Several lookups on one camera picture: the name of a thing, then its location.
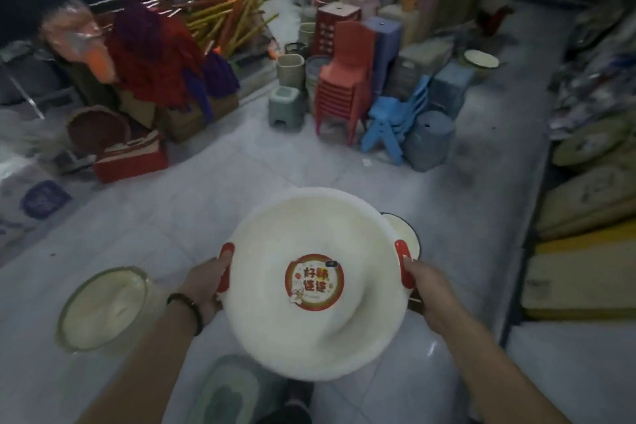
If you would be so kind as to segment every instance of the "green plastic stool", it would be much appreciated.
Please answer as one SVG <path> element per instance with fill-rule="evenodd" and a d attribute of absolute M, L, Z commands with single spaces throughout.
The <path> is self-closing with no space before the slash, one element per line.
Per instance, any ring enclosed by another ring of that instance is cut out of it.
<path fill-rule="evenodd" d="M 285 123 L 288 129 L 297 130 L 305 122 L 305 108 L 300 90 L 282 85 L 270 94 L 269 115 L 270 126 Z"/>

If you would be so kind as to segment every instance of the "wrist bracelet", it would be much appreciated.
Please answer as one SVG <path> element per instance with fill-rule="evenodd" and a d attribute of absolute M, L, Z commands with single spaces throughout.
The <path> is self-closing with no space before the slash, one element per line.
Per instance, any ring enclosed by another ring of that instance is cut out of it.
<path fill-rule="evenodd" d="M 171 293 L 168 297 L 168 301 L 165 303 L 169 305 L 171 301 L 179 300 L 179 302 L 183 302 L 187 305 L 187 307 L 192 310 L 192 313 L 195 315 L 196 319 L 196 333 L 195 337 L 201 333 L 203 330 L 203 317 L 201 316 L 201 312 L 198 309 L 198 305 L 194 303 L 194 301 L 188 297 L 185 293 Z"/>

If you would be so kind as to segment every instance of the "cartoon illustration on sticker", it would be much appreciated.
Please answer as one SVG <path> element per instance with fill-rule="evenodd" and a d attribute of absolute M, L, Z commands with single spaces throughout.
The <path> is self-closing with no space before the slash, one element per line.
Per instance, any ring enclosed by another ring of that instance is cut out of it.
<path fill-rule="evenodd" d="M 318 253 L 294 260 L 285 274 L 285 288 L 290 303 L 314 312 L 334 305 L 344 285 L 342 266 L 336 260 Z"/>

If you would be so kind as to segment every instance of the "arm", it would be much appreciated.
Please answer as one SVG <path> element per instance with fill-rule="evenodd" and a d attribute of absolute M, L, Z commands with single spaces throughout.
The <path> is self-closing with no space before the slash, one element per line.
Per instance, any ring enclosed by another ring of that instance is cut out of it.
<path fill-rule="evenodd" d="M 445 340 L 486 424 L 570 424 L 459 303 L 440 270 L 404 263 L 417 282 L 427 323 Z"/>
<path fill-rule="evenodd" d="M 194 267 L 179 288 L 197 304 L 205 325 L 217 312 L 214 293 L 231 261 L 226 252 Z M 160 424 L 195 331 L 192 310 L 173 300 L 76 424 Z"/>

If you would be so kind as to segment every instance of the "red basin handle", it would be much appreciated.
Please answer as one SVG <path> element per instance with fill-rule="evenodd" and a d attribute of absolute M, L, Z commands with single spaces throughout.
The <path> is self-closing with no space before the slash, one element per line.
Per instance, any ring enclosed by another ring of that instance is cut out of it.
<path fill-rule="evenodd" d="M 402 285 L 407 290 L 413 290 L 415 288 L 415 278 L 411 275 L 406 268 L 404 268 L 404 257 L 411 258 L 411 254 L 408 251 L 408 246 L 403 239 L 399 239 L 395 243 L 397 258 L 399 259 L 399 269 L 402 274 Z"/>
<path fill-rule="evenodd" d="M 221 251 L 219 252 L 219 256 L 221 256 L 228 250 L 234 253 L 234 248 L 235 248 L 234 243 L 231 243 L 231 242 L 224 243 L 223 246 L 221 247 Z M 223 272 L 223 275 L 221 275 L 221 281 L 219 282 L 219 288 L 216 289 L 216 293 L 226 292 L 228 291 L 229 287 L 230 287 L 230 267 L 227 267 L 225 271 Z"/>

